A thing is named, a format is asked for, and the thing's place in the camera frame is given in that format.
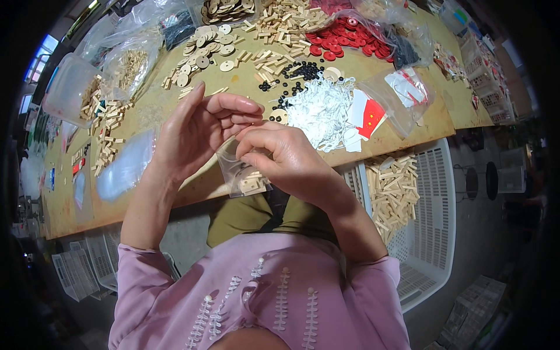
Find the workbench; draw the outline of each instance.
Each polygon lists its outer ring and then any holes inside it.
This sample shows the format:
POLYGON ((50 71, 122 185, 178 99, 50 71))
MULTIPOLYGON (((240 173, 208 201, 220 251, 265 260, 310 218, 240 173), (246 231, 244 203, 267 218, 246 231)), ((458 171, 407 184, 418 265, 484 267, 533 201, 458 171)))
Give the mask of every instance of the workbench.
MULTIPOLYGON (((433 38, 439 41, 445 48, 460 57, 460 50, 455 36, 447 28, 430 14, 419 10, 417 14, 421 23, 428 22, 433 38)), ((247 50, 257 52, 262 48, 262 41, 253 40, 252 35, 244 33, 241 29, 235 29, 234 33, 246 37, 241 43, 235 45, 236 50, 247 50)), ((170 70, 183 58, 183 47, 179 45, 170 52, 163 50, 158 62, 150 74, 148 80, 141 89, 139 98, 133 108, 126 111, 122 126, 115 130, 111 136, 128 139, 150 128, 159 128, 168 118, 177 103, 180 88, 173 86, 169 91, 160 85, 170 70)), ((268 49, 284 52, 281 46, 275 44, 267 45, 268 49)), ((337 67, 345 71, 346 77, 355 77, 357 81, 371 77, 383 70, 392 69, 393 65, 375 57, 366 57, 361 50, 345 48, 345 56, 337 58, 333 62, 319 62, 320 57, 310 56, 304 58, 306 61, 317 62, 319 66, 337 67)), ((231 57, 213 55, 218 65, 231 57)), ((423 116, 424 125, 415 127, 410 136, 401 139, 392 130, 390 123, 383 123, 367 142, 362 141, 362 152, 347 152, 345 149, 322 153, 321 156, 330 166, 338 166, 385 154, 437 140, 455 134, 455 129, 470 128, 492 125, 488 113, 484 107, 476 112, 470 104, 470 90, 466 89, 461 82, 451 82, 432 64, 428 68, 418 69, 425 82, 431 84, 436 90, 436 100, 423 116)), ((277 104, 279 95, 284 88, 280 85, 268 92, 258 88, 259 82, 253 77, 254 65, 251 61, 240 63, 239 67, 229 72, 221 72, 219 67, 210 65, 205 70, 197 73, 191 79, 189 86, 194 86, 198 81, 206 82, 206 92, 228 86, 229 93, 249 96, 253 100, 263 104, 268 113, 271 107, 277 104)), ((68 152, 61 154, 60 137, 49 145, 46 153, 45 168, 55 168, 55 191, 50 191, 45 186, 42 192, 43 206, 45 212, 45 223, 41 227, 41 235, 47 239, 67 236, 77 232, 90 230, 123 220, 128 203, 132 198, 134 189, 121 195, 114 202, 103 202, 95 189, 95 178, 91 174, 91 202, 92 220, 77 223, 74 213, 74 199, 72 189, 72 166, 71 156, 90 137, 87 130, 80 129, 74 137, 68 152)), ((95 154, 96 143, 91 142, 90 154, 95 154)), ((214 155, 196 174, 188 178, 180 188, 174 202, 174 207, 200 202, 205 199, 228 195, 229 189, 224 184, 217 158, 214 155)))

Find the black stool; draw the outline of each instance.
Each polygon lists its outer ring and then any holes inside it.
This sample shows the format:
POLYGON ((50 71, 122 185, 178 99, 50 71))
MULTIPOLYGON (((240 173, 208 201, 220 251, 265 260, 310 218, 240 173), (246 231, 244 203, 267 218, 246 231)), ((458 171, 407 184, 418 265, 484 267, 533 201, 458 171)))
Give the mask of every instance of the black stool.
POLYGON ((474 200, 478 195, 478 174, 486 175, 486 195, 488 199, 495 200, 498 196, 498 169, 494 162, 486 163, 486 171, 477 172, 473 165, 461 166, 455 164, 453 169, 460 169, 465 175, 465 191, 456 191, 455 193, 462 194, 465 199, 465 194, 468 199, 474 200))

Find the white crate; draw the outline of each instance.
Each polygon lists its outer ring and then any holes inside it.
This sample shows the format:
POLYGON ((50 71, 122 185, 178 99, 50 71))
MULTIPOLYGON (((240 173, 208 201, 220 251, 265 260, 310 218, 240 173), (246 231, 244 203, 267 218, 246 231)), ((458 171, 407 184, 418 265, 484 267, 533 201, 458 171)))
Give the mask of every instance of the white crate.
POLYGON ((118 255, 116 256, 117 260, 113 262, 111 256, 115 259, 115 253, 109 253, 109 248, 113 249, 113 246, 108 246, 106 243, 107 241, 111 242, 113 239, 111 237, 106 238, 105 236, 108 234, 109 233, 95 236, 86 235, 86 243, 91 261, 94 265, 95 276, 99 284, 116 292, 116 266, 118 266, 118 255))
MULTIPOLYGON (((455 251, 455 183, 447 140, 421 144, 415 147, 415 152, 420 195, 414 206, 416 220, 409 220, 387 245, 389 255, 400 261, 397 291, 403 312, 420 304, 447 283, 455 251)), ((358 169, 354 172, 348 170, 351 166, 341 168, 345 171, 344 176, 359 175, 359 164, 363 166, 363 162, 354 165, 358 169)), ((353 184, 357 198, 360 192, 369 198, 367 180, 354 180, 353 184), (361 184, 358 190, 355 189, 357 183, 361 184)), ((368 214, 371 215, 371 203, 368 214)))
POLYGON ((54 254, 51 258, 65 293, 72 299, 80 301, 99 292, 99 285, 83 249, 54 254))

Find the hand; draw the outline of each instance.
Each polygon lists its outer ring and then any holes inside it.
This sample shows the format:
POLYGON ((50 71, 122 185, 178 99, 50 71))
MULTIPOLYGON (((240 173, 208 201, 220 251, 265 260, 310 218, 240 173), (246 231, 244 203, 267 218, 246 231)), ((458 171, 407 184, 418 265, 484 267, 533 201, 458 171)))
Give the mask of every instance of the hand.
POLYGON ((150 166, 173 183, 181 184, 225 140, 263 118, 263 105, 234 94, 204 97, 205 88, 199 82, 161 127, 150 166))
POLYGON ((313 149, 301 129, 264 121, 246 128, 236 138, 240 141, 237 159, 253 165, 282 191, 304 202, 323 209, 332 202, 335 189, 349 190, 342 177, 313 149), (271 151, 273 160, 250 152, 254 147, 271 151))

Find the red flag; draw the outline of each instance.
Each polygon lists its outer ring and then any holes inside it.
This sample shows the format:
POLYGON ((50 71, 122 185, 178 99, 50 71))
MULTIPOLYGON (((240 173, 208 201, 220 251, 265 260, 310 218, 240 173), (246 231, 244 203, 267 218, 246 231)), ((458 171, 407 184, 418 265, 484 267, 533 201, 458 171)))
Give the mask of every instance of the red flag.
POLYGON ((363 110, 363 128, 356 127, 358 134, 369 139, 384 115, 385 110, 375 100, 368 99, 363 110))

